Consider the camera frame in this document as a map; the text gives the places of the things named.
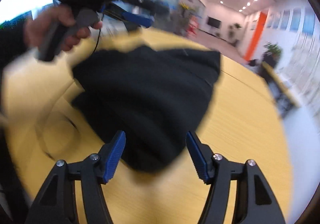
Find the person's left forearm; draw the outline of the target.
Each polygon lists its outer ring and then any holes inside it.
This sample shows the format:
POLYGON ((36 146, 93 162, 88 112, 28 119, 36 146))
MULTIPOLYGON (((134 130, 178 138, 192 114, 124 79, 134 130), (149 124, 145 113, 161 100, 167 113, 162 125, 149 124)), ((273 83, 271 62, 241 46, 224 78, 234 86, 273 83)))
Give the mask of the person's left forearm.
POLYGON ((26 21, 27 19, 21 19, 14 22, 6 21, 1 24, 1 70, 28 50, 24 36, 26 21))

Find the person's left hand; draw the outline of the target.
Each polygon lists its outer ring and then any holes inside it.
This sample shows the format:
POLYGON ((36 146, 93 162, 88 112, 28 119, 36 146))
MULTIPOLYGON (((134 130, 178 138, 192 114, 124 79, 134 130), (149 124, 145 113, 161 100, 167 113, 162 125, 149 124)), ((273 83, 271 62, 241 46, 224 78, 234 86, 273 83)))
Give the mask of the person's left hand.
MULTIPOLYGON (((75 19, 71 8, 66 5, 50 7, 41 12, 35 20, 28 19, 23 28, 23 41, 26 48, 39 47, 53 22, 60 22, 66 27, 73 26, 75 19)), ((82 39, 87 39, 90 36, 89 27, 82 27, 75 34, 68 36, 61 48, 65 52, 70 51, 82 39)))

